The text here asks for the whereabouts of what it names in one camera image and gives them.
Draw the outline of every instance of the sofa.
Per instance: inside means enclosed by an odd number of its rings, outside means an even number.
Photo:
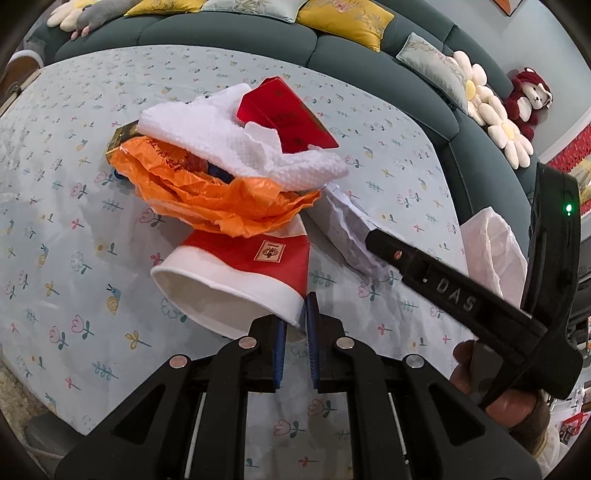
[[[381,0],[378,5],[395,15],[379,53],[297,23],[226,12],[122,17],[74,41],[69,33],[42,25],[31,41],[42,46],[46,64],[109,48],[184,44],[272,57],[350,83],[395,105],[423,129],[436,149],[460,224],[492,206],[527,256],[536,155],[528,168],[513,170],[481,127],[395,56],[415,32],[446,55],[465,51],[484,67],[489,86],[503,100],[512,91],[511,81],[478,43],[424,0]]]

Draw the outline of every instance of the red cigarette box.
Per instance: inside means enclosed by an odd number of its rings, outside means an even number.
[[[243,98],[236,118],[275,128],[283,153],[299,153],[308,145],[336,148],[339,144],[280,77],[263,82]]]

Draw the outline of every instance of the paper cup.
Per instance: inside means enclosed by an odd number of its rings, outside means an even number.
[[[239,338],[254,319],[270,313],[300,326],[309,255],[296,215],[285,227],[251,238],[195,230],[151,275],[191,320]]]

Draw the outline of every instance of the gold box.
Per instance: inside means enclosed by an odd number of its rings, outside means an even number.
[[[113,152],[119,148],[119,146],[123,142],[127,142],[130,138],[133,137],[141,137],[142,135],[137,131],[138,120],[135,122],[131,122],[130,124],[124,125],[119,127],[115,130],[115,134],[111,141],[109,142],[109,146],[107,147],[107,152],[105,153],[105,158],[109,165],[111,164],[111,156]]]

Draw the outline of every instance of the stuffed toy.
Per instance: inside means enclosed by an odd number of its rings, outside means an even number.
[[[459,65],[467,78],[468,116],[486,128],[488,136],[503,151],[511,167],[529,167],[534,147],[517,125],[509,120],[500,98],[486,86],[486,72],[482,66],[477,63],[472,65],[468,55],[462,51],[454,52],[449,58]]]
[[[60,5],[51,12],[47,19],[48,27],[60,26],[64,32],[72,32],[76,29],[76,21],[82,13],[82,9],[87,5],[97,3],[99,0],[70,0],[68,3]]]
[[[135,7],[141,0],[101,0],[94,5],[83,8],[76,21],[76,28],[72,33],[72,40],[87,36],[93,30]]]
[[[531,141],[534,138],[532,127],[538,124],[534,110],[550,108],[552,93],[550,88],[535,70],[526,68],[511,80],[513,92],[505,101],[505,109],[510,120],[519,127],[521,133]]]

